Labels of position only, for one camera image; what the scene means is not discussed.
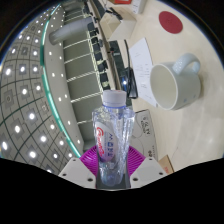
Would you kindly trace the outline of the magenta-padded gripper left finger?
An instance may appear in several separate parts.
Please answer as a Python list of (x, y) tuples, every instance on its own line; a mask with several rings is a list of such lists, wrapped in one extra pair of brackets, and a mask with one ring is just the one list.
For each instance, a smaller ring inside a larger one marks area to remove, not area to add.
[(84, 188), (95, 189), (98, 175), (96, 147), (87, 150), (80, 158), (72, 157), (59, 177)]

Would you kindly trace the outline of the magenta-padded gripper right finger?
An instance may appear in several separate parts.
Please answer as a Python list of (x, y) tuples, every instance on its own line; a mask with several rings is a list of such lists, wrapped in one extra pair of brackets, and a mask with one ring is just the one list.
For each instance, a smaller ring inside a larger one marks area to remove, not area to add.
[(145, 157), (129, 147), (126, 160), (130, 187), (140, 188), (166, 176), (166, 172), (153, 157)]

